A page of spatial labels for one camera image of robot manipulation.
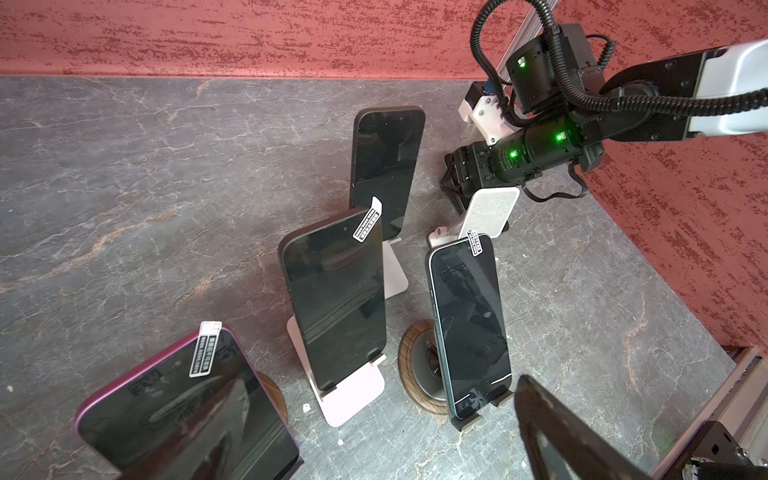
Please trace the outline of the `grey stand wooden base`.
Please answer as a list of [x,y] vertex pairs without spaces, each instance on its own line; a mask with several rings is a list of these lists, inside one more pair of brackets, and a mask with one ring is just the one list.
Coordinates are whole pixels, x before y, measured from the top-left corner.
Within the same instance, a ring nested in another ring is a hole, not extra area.
[[430,414],[445,417],[462,432],[481,416],[475,412],[466,419],[459,419],[449,411],[434,327],[433,319],[424,319],[406,330],[398,350],[399,376],[403,388],[417,406]]

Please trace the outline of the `purple case phone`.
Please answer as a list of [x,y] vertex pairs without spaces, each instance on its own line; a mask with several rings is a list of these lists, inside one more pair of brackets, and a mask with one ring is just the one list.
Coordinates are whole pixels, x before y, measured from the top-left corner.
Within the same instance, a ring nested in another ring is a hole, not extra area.
[[299,446],[256,372],[228,327],[207,339],[192,332],[91,395],[78,408],[74,429],[124,472],[240,380],[249,407],[233,478],[290,479],[303,463]]

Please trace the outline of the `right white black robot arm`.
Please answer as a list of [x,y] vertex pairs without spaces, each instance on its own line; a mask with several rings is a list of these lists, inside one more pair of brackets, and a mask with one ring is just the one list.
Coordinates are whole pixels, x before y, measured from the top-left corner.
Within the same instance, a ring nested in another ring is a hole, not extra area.
[[484,54],[483,27],[497,3],[479,11],[470,50],[485,73],[461,105],[482,139],[445,157],[441,189],[465,211],[477,193],[526,188],[566,166],[581,182],[604,144],[678,142],[767,128],[767,44],[753,41],[647,62],[606,77],[616,44],[594,54],[578,24],[560,24],[545,1],[532,5],[541,33],[514,51],[499,72]]

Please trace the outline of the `silver edged phone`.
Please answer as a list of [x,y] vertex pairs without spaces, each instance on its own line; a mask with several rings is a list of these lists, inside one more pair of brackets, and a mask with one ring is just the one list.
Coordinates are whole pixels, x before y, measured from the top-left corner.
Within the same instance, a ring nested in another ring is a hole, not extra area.
[[426,270],[447,405],[465,420],[512,382],[492,239],[472,231],[436,247]]

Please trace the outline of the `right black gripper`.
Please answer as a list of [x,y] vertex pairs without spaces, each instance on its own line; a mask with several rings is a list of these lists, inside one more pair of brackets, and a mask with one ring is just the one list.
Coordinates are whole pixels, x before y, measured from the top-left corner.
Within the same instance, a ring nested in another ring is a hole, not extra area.
[[[478,141],[446,155],[440,188],[460,212],[468,208],[476,192],[486,188],[518,187],[537,203],[580,199],[588,186],[576,170],[593,170],[603,154],[603,143],[589,144],[574,121],[549,120],[529,125],[494,145]],[[528,182],[560,165],[568,167],[570,178],[579,185],[577,194],[558,191],[540,197],[528,189]]]

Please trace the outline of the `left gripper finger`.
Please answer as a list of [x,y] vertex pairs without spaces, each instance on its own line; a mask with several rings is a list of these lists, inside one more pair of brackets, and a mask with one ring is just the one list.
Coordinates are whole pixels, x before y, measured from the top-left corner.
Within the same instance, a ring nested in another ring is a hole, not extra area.
[[530,375],[514,394],[520,435],[535,479],[647,479]]

